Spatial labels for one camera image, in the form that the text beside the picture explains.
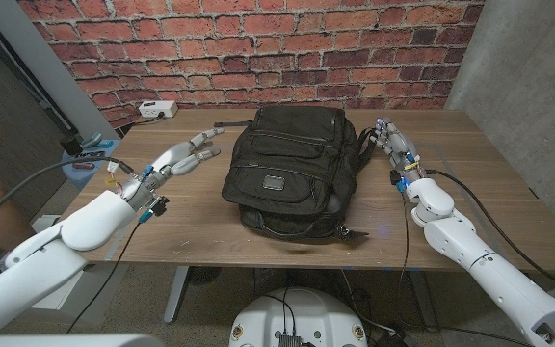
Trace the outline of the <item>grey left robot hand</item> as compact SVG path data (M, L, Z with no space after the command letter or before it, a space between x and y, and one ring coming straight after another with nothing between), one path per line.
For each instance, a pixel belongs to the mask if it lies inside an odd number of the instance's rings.
M205 130L191 140L168 148L139 173L129 170L128 180L121 184L119 196L113 200L115 207L133 213L158 200L157 190L169 179L189 174L200 163L221 153L212 148L211 139L224 132L222 127Z

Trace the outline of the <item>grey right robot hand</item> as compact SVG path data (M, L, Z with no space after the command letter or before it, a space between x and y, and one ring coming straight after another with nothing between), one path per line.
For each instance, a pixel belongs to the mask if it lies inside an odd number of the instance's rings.
M390 181L400 192L405 192L414 181L425 177L415 145L391 119L377 119L370 140L388 155L393 168Z

